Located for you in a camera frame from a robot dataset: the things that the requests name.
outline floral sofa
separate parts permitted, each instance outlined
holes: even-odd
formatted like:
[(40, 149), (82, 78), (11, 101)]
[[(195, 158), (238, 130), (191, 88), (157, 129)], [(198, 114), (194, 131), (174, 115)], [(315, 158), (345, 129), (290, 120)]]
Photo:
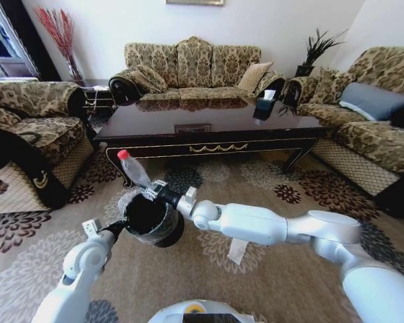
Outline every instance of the floral sofa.
[(74, 83), (0, 83), (0, 213), (62, 207), (93, 152)]
[[(117, 103), (131, 99), (192, 100), (255, 98), (264, 89), (276, 89), (285, 83), (283, 75), (268, 71), (254, 92), (238, 89), (251, 63), (259, 63), (261, 49), (255, 46), (211, 45), (197, 37), (176, 45), (130, 43), (125, 47), (127, 69), (114, 75), (109, 82)], [(130, 73), (139, 64), (158, 72), (168, 84), (160, 94), (145, 94)]]
[[(370, 48), (347, 72), (359, 83), (404, 94), (404, 47)], [(404, 174), (404, 129), (367, 121), (337, 105), (309, 104), (317, 85), (317, 77), (295, 77), (286, 83), (283, 101), (335, 127), (314, 152), (371, 195), (380, 195)]]

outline black cup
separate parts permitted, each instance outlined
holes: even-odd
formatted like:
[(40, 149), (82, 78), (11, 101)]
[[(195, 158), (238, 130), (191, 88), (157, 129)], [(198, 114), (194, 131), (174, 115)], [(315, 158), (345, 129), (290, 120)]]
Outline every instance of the black cup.
[(126, 230), (138, 240), (160, 248), (174, 245), (184, 231), (184, 218), (168, 203), (150, 201), (138, 194), (124, 214)]

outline picture frame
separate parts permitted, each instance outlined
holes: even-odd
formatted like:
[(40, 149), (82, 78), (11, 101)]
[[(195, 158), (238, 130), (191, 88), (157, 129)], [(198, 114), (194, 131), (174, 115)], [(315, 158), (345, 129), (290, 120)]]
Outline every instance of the picture frame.
[(175, 133), (208, 133), (211, 130), (209, 123), (175, 124)]
[(166, 0), (166, 4), (173, 5), (224, 5), (224, 0)]

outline carpet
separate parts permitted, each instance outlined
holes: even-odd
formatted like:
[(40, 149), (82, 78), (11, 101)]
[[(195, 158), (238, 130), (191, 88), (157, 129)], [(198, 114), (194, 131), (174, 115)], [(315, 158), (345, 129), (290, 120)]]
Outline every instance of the carpet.
[[(404, 274), (404, 221), (380, 212), (358, 188), (306, 156), (288, 175), (287, 155), (249, 153), (145, 159), (153, 179), (198, 199), (267, 207), (284, 217), (309, 209), (348, 214), (362, 223), (364, 248)], [(104, 154), (95, 153), (69, 203), (53, 212), (0, 215), (0, 323), (29, 322), (62, 275), (66, 253), (86, 238), (81, 223), (119, 217), (127, 190)], [(336, 265), (305, 245), (249, 244), (238, 266), (227, 258), (231, 239), (186, 221), (177, 244), (161, 249), (127, 233), (92, 289), (86, 322), (147, 322), (158, 310), (187, 299), (212, 299), (256, 321), (360, 322), (342, 292)]]

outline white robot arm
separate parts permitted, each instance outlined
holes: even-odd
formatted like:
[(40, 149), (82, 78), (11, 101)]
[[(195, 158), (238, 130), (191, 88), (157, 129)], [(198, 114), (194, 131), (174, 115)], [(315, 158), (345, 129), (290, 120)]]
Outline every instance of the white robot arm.
[[(341, 265), (345, 294), (364, 322), (404, 322), (404, 276), (364, 251), (360, 246), (360, 224), (355, 219), (326, 211), (308, 211), (286, 219), (262, 207), (197, 203), (195, 188), (179, 196), (170, 192), (166, 183), (156, 183), (158, 190), (148, 194), (168, 201), (199, 229), (266, 246), (309, 243), (319, 256)], [(112, 245), (126, 226), (119, 221), (98, 232), (92, 223), (84, 225), (88, 226), (84, 227), (89, 233), (87, 242), (68, 253), (63, 265), (65, 274), (40, 304), (33, 322), (83, 322), (91, 284), (103, 271)], [(160, 311), (150, 322), (166, 322), (163, 319), (167, 313)]]
[(177, 209), (199, 229), (266, 246), (309, 243), (316, 254), (341, 265), (344, 292), (364, 322), (404, 322), (404, 276), (365, 252), (355, 219), (326, 211), (286, 219), (261, 207), (196, 203), (195, 195), (190, 188)]

